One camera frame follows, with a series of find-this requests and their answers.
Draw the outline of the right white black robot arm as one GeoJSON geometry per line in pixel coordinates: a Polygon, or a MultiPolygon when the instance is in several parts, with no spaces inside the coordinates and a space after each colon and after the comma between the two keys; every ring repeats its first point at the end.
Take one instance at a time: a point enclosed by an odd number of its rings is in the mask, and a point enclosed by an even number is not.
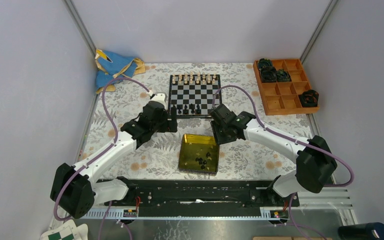
{"type": "Polygon", "coordinates": [[[269,147],[296,165],[294,171],[276,177],[267,187],[266,198],[273,206],[281,205],[295,192],[319,193],[338,166],[330,156],[326,141],[320,136],[294,138],[292,134],[264,125],[249,112],[235,114],[224,104],[214,108],[210,116],[218,145],[248,140],[269,147]]]}

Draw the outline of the black white chess board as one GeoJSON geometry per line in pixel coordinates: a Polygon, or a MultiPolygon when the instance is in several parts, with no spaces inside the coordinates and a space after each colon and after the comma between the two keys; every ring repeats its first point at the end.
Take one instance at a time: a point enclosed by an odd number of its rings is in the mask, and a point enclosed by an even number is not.
{"type": "Polygon", "coordinates": [[[177,109],[177,117],[179,119],[190,118],[210,118],[210,112],[213,107],[220,105],[223,100],[221,96],[221,78],[220,85],[170,85],[168,90],[168,109],[177,105],[182,105],[182,109],[177,109]],[[195,104],[201,108],[201,114],[191,114],[190,104],[195,104]],[[189,109],[188,115],[183,115],[184,106],[189,109]]]}

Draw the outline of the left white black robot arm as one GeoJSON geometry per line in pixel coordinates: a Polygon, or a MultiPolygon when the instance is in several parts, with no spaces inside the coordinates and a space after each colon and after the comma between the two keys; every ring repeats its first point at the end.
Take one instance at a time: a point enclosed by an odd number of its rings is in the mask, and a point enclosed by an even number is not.
{"type": "Polygon", "coordinates": [[[133,153],[148,142],[155,133],[177,132],[177,108],[166,109],[155,100],[149,101],[142,112],[126,122],[99,153],[74,165],[61,164],[54,176],[50,199],[54,210],[64,209],[71,217],[83,217],[94,205],[118,200],[128,206],[135,192],[119,178],[100,181],[100,177],[122,157],[133,153]]]}

